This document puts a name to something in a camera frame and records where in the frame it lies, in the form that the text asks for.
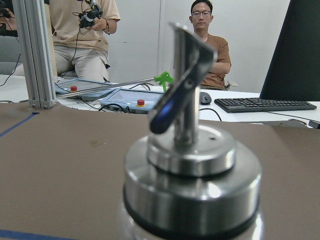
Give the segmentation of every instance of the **green clamp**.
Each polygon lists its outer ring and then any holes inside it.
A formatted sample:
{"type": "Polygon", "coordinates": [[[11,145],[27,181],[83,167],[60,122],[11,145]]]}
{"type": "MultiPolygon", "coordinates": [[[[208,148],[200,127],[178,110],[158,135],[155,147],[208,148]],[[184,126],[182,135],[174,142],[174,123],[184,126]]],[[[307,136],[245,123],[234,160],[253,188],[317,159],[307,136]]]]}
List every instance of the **green clamp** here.
{"type": "Polygon", "coordinates": [[[170,76],[169,72],[165,71],[159,76],[154,76],[156,82],[159,82],[159,85],[162,85],[163,91],[167,91],[166,82],[172,84],[174,79],[170,76]]]}

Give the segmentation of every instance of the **neck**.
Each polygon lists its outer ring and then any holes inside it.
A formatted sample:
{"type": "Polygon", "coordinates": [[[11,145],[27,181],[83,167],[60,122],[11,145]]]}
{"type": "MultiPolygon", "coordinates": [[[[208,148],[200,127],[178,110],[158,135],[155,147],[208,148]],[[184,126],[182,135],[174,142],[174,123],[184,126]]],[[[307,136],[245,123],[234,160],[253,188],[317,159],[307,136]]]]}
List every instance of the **neck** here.
{"type": "Polygon", "coordinates": [[[202,38],[202,40],[205,42],[208,39],[208,31],[207,30],[195,30],[194,31],[195,34],[197,34],[200,38],[202,38]]]}

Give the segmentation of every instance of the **hand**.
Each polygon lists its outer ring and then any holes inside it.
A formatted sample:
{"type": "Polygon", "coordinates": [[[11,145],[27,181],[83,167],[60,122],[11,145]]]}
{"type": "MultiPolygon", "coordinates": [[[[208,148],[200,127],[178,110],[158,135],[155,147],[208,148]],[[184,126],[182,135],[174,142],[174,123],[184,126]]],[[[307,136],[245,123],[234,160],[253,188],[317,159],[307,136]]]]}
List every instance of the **hand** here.
{"type": "Polygon", "coordinates": [[[91,27],[86,27],[86,29],[90,30],[95,30],[95,31],[102,31],[103,29],[105,29],[107,27],[107,23],[106,20],[104,20],[103,18],[95,18],[94,19],[94,25],[91,27]]]}
{"type": "Polygon", "coordinates": [[[11,16],[10,18],[7,17],[0,17],[0,25],[2,26],[3,24],[5,24],[5,30],[7,31],[14,31],[17,30],[17,21],[16,21],[16,17],[15,15],[8,9],[5,8],[9,15],[11,16]]]}

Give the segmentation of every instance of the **beige t-shirt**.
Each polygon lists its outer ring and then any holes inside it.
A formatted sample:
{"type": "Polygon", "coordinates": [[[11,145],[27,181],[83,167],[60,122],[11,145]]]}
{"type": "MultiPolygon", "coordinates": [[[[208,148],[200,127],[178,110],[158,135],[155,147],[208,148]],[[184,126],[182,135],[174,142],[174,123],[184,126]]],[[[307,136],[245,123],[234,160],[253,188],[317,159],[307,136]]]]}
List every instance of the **beige t-shirt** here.
{"type": "MultiPolygon", "coordinates": [[[[109,20],[120,20],[115,0],[95,0],[95,2],[103,11],[102,17],[109,20]]],[[[81,28],[79,32],[80,18],[78,14],[85,10],[91,10],[85,1],[52,0],[49,9],[51,24],[55,30],[53,35],[54,45],[108,51],[109,44],[103,31],[88,31],[81,28]]]]}
{"type": "MultiPolygon", "coordinates": [[[[208,39],[206,41],[208,44],[214,46],[218,51],[218,58],[216,60],[217,63],[230,63],[230,56],[229,56],[229,46],[228,42],[220,37],[220,36],[212,36],[209,34],[208,39]]],[[[209,72],[201,85],[211,86],[216,88],[225,88],[225,74],[217,75],[213,72],[209,72]]]]}

